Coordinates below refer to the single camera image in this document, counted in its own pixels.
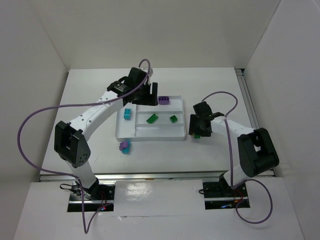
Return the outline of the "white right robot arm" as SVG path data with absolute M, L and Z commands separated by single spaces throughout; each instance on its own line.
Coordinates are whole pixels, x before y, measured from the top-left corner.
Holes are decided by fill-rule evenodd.
M 189 135 L 210 137 L 212 133 L 227 138 L 231 160 L 230 170 L 219 176 L 217 189 L 230 192 L 243 182 L 273 169 L 280 163 L 277 151 L 267 129 L 251 128 L 228 119 L 221 112 L 212 112 L 206 101 L 193 106 L 190 115 Z

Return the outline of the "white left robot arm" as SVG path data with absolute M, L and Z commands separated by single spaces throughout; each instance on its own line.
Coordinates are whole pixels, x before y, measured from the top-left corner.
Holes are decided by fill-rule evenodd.
M 91 135 L 111 115 L 132 103 L 144 106 L 158 104 L 158 84 L 151 83 L 153 69 L 133 67 L 127 76 L 111 83 L 96 105 L 70 122 L 60 121 L 54 130 L 54 150 L 77 176 L 86 195 L 93 199 L 102 190 L 89 164 Z

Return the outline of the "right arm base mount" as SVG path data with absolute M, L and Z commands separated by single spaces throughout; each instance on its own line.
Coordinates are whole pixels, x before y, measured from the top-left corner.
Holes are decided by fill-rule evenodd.
M 204 197 L 206 210 L 235 209 L 237 204 L 239 208 L 250 208 L 245 184 L 236 189 L 222 191 L 218 182 L 203 182 L 202 189 L 198 190 L 198 193 Z

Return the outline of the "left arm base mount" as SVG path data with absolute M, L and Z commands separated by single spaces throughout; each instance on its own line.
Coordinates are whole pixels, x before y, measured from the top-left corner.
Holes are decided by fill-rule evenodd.
M 70 193 L 67 212 L 80 213 L 82 211 L 82 194 L 79 183 L 62 183 L 59 188 Z M 95 212 L 100 208 L 101 212 L 113 212 L 115 190 L 115 183 L 103 183 L 99 185 L 98 191 L 93 195 L 84 191 L 84 211 Z

